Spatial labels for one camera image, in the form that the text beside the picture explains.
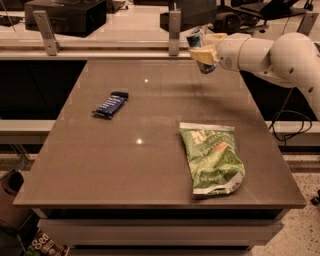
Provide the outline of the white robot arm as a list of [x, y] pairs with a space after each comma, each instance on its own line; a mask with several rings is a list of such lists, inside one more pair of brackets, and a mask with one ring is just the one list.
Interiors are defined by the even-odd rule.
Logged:
[[296, 87], [320, 120], [320, 56], [304, 34], [287, 33], [276, 40], [243, 33], [201, 35], [200, 45], [190, 46], [189, 54], [201, 64], [219, 64], [284, 88]]

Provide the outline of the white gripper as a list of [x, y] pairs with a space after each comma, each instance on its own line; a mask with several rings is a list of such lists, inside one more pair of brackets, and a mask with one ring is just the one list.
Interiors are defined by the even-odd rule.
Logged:
[[249, 34], [226, 33], [204, 34], [201, 37], [203, 47], [190, 48], [190, 57], [200, 63], [213, 65], [218, 63], [227, 70], [239, 71], [239, 55], [245, 42], [250, 39]]

